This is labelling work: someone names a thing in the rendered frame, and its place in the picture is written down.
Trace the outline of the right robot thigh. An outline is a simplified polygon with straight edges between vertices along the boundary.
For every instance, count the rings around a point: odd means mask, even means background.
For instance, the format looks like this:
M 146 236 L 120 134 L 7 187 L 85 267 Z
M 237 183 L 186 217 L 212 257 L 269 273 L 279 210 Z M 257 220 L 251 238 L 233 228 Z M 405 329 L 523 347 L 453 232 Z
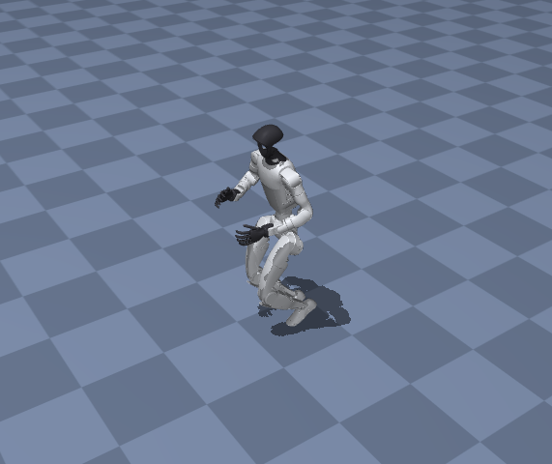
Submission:
M 270 223 L 271 216 L 264 216 L 258 219 L 254 227 L 260 227 L 267 223 Z M 260 267 L 260 263 L 269 247 L 270 238 L 263 237 L 256 243 L 252 243 L 247 246 L 246 252 L 246 272 L 248 279 L 253 284 L 259 284 L 260 276 L 262 274 L 263 268 Z

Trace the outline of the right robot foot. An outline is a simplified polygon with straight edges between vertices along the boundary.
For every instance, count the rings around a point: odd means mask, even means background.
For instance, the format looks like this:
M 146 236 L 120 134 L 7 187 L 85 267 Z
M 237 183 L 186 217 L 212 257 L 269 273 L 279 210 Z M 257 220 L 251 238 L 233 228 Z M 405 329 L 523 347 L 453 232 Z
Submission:
M 303 291 L 298 289 L 298 290 L 294 291 L 294 293 L 296 294 L 296 297 L 294 297 L 295 299 L 298 299 L 298 300 L 301 300 L 301 301 L 305 299 L 305 293 Z

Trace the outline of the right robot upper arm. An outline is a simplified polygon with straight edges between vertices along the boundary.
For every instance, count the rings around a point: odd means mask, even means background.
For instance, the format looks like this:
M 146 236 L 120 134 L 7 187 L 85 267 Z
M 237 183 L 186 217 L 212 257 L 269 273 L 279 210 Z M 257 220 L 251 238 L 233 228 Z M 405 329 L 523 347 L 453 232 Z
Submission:
M 266 148 L 263 148 L 266 149 Z M 258 176 L 258 170 L 257 170 L 257 158 L 260 155 L 260 151 L 256 150 L 251 153 L 251 161 L 249 164 L 249 172 L 245 176 L 246 179 L 248 179 L 252 186 L 255 186 L 255 184 L 259 181 Z

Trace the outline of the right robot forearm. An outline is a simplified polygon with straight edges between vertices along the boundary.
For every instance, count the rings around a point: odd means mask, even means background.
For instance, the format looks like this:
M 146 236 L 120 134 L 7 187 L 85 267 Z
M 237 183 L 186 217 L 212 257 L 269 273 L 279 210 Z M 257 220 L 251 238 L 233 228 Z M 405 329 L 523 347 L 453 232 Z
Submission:
M 240 193 L 238 193 L 233 201 L 239 201 L 241 197 L 251 188 L 251 183 L 248 179 L 245 178 L 247 173 L 244 175 L 244 177 L 240 180 L 239 184 L 235 186 L 233 189 L 238 189 Z

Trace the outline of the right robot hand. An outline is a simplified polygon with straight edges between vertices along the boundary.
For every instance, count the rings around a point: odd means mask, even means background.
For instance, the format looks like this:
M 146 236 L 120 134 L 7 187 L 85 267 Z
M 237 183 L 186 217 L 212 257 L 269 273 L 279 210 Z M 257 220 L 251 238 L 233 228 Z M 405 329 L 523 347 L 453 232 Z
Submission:
M 218 205 L 220 205 L 220 202 L 224 202 L 226 200 L 233 201 L 238 193 L 240 193 L 238 189 L 227 188 L 225 190 L 222 190 L 218 195 L 218 198 L 216 199 L 216 207 L 219 208 Z

